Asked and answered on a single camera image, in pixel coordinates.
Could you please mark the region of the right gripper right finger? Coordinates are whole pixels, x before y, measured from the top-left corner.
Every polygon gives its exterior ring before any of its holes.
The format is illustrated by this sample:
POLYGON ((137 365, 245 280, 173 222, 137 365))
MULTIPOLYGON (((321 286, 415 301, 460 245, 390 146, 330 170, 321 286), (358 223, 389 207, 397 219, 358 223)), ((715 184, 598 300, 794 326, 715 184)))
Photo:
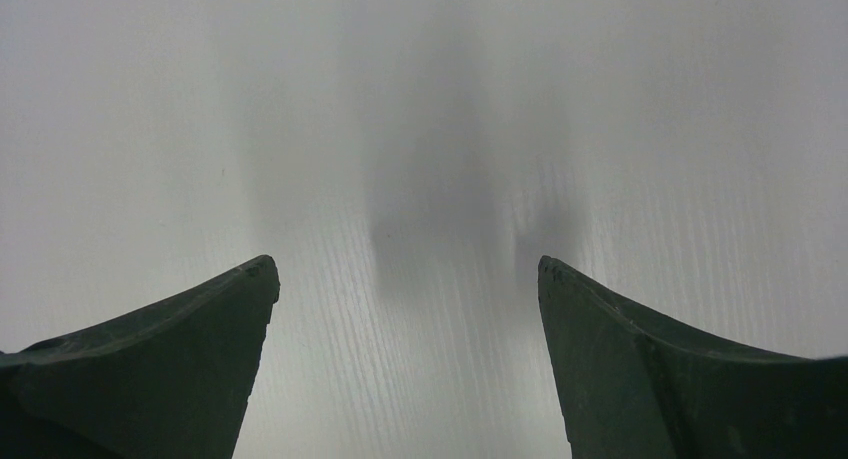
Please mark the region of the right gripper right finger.
POLYGON ((564 262, 538 303, 576 458, 843 458, 847 360, 734 342, 628 299, 564 262))

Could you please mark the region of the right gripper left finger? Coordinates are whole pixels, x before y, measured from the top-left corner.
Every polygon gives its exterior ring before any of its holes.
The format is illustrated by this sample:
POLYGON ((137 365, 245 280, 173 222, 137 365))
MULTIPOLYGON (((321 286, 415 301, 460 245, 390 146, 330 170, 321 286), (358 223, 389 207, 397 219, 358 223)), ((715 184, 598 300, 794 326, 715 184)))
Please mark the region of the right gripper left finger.
POLYGON ((1 357, 5 458, 229 458, 280 281, 268 255, 1 357))

